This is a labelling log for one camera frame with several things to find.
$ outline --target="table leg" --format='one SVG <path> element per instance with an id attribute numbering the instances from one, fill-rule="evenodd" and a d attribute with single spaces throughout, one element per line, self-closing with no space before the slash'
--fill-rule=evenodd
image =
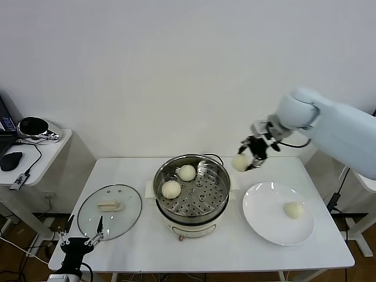
<path id="1" fill-rule="evenodd" d="M 325 272 L 326 269 L 318 269 L 318 270 L 307 270 L 293 278 L 294 282 L 308 282 L 313 278 L 319 276 L 321 273 Z"/>
<path id="2" fill-rule="evenodd" d="M 118 274 L 117 273 L 112 273 L 111 282 L 117 282 L 117 280 L 118 280 Z"/>
<path id="3" fill-rule="evenodd" d="M 7 219 L 10 219 L 13 224 L 19 223 L 19 218 L 16 216 L 13 216 L 12 213 L 1 203 L 0 203 L 0 214 L 2 216 L 6 216 Z"/>
<path id="4" fill-rule="evenodd" d="M 355 223 L 355 221 L 351 218 L 346 218 L 347 226 L 349 227 L 348 230 L 348 240 L 349 241 L 355 241 L 361 250 L 364 257 L 373 257 L 373 252 L 367 242 L 365 241 L 365 238 L 362 235 L 362 232 L 366 229 L 368 229 L 370 226 L 372 226 L 376 222 L 376 213 L 369 213 L 363 219 L 361 219 L 358 223 Z M 346 239 L 346 232 L 341 231 L 341 235 L 343 239 Z"/>
<path id="5" fill-rule="evenodd" d="M 47 217 L 45 219 L 45 221 L 43 222 L 43 224 L 46 227 L 50 227 L 54 221 L 55 221 L 54 217 Z M 54 232 L 52 237 L 49 238 L 48 240 L 46 240 L 46 238 L 42 238 L 39 234 L 37 234 L 37 235 L 35 235 L 33 242 L 30 245 L 30 246 L 32 246 L 32 248 L 29 248 L 28 252 L 33 254 L 34 256 L 36 256 L 36 254 L 40 250 L 39 246 L 43 246 L 44 241 L 52 242 L 52 241 L 58 241 L 58 240 L 59 240 L 59 233 L 58 232 Z"/>
<path id="6" fill-rule="evenodd" d="M 286 278 L 284 278 L 284 274 L 282 270 L 278 271 L 278 275 L 280 276 L 281 282 L 286 282 Z"/>
<path id="7" fill-rule="evenodd" d="M 18 216 L 28 226 L 33 228 L 42 238 L 51 239 L 53 233 L 25 207 L 8 189 L 1 191 L 0 202 L 12 213 Z"/>
<path id="8" fill-rule="evenodd" d="M 3 234 L 5 234 L 8 227 L 12 224 L 12 220 L 8 219 L 6 223 L 1 227 L 0 237 L 2 237 Z"/>

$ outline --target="glass lid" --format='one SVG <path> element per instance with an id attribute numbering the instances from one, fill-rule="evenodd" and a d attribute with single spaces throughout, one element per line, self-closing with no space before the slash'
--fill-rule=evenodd
<path id="1" fill-rule="evenodd" d="M 138 192 L 130 186 L 109 185 L 91 194 L 78 213 L 78 228 L 86 237 L 93 237 L 103 216 L 103 240 L 123 235 L 136 223 L 142 202 Z"/>

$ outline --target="steamed bun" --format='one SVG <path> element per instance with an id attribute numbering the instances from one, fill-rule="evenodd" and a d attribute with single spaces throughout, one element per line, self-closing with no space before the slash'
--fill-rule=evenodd
<path id="1" fill-rule="evenodd" d="M 304 215 L 304 206 L 302 203 L 287 203 L 283 206 L 283 210 L 292 219 L 299 219 Z"/>
<path id="2" fill-rule="evenodd" d="M 191 181 L 196 177 L 196 170 L 193 166 L 186 164 L 179 169 L 177 175 L 183 181 Z"/>
<path id="3" fill-rule="evenodd" d="M 180 195 L 180 192 L 182 191 L 182 188 L 180 187 L 180 184 L 174 180 L 167 181 L 162 186 L 162 195 L 166 199 L 174 199 L 178 195 Z"/>
<path id="4" fill-rule="evenodd" d="M 245 154 L 237 154 L 237 155 L 233 156 L 233 159 L 231 161 L 231 165 L 238 172 L 245 172 L 248 165 L 249 165 L 249 161 L 248 161 L 248 158 Z"/>

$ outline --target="stainless steel steamer basket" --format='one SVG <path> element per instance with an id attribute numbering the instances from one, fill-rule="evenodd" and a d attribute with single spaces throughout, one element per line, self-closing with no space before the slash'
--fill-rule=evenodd
<path id="1" fill-rule="evenodd" d="M 177 175 L 183 165 L 196 169 L 196 177 L 182 181 Z M 177 181 L 181 194 L 175 199 L 162 195 L 162 186 L 169 180 Z M 153 181 L 157 205 L 168 219 L 187 226 L 198 226 L 217 218 L 227 206 L 230 177 L 222 164 L 205 155 L 188 154 L 174 157 L 164 163 Z"/>

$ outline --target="black mouse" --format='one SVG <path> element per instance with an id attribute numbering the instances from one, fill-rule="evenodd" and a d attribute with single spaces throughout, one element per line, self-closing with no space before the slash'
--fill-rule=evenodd
<path id="1" fill-rule="evenodd" d="M 18 166 L 19 161 L 22 158 L 22 155 L 23 155 L 22 152 L 13 152 L 13 153 L 4 155 L 0 159 L 0 169 L 3 172 L 9 172 L 11 170 L 14 170 Z"/>

